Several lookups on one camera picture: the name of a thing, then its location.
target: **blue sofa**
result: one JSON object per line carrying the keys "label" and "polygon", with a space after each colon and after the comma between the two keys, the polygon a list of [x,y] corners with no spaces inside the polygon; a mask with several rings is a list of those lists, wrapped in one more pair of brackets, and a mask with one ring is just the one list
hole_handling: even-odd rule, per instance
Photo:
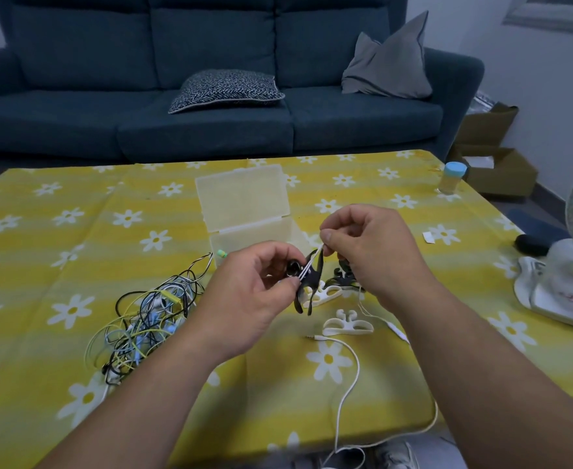
{"label": "blue sofa", "polygon": [[[342,94],[361,31],[407,0],[0,0],[0,162],[164,163],[423,148],[445,158],[481,61],[427,49],[424,101]],[[273,107],[168,115],[208,68],[276,76]]]}

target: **sneaker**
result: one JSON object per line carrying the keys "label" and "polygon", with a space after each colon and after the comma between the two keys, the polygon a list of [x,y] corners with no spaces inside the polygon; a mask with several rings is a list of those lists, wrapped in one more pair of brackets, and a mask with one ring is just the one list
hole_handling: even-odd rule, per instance
{"label": "sneaker", "polygon": [[419,462],[410,443],[396,441],[387,443],[375,452],[378,469],[419,469]]}

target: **open box lid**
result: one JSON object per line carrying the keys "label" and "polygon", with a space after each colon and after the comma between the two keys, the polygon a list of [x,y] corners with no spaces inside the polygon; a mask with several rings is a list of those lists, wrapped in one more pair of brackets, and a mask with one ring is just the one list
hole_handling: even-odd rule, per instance
{"label": "open box lid", "polygon": [[241,168],[196,178],[209,233],[226,233],[290,214],[282,166]]}

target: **person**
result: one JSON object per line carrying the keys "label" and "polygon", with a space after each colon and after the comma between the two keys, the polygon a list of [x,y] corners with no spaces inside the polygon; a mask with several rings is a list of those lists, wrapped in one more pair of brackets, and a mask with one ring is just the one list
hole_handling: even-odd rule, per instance
{"label": "person", "polygon": [[[398,212],[351,205],[320,229],[324,255],[400,320],[468,467],[573,467],[573,399],[437,281]],[[229,254],[181,329],[37,467],[164,467],[211,371],[293,301],[298,279],[278,281],[290,260],[305,258],[278,242]]]}

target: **person's left hand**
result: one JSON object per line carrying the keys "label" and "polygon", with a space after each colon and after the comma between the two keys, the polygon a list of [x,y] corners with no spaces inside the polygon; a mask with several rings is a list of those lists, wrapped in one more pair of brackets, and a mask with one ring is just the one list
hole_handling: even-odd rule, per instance
{"label": "person's left hand", "polygon": [[291,260],[306,262],[295,246],[282,242],[229,253],[181,330],[200,339],[215,365],[247,352],[295,299],[298,278],[278,283]]}

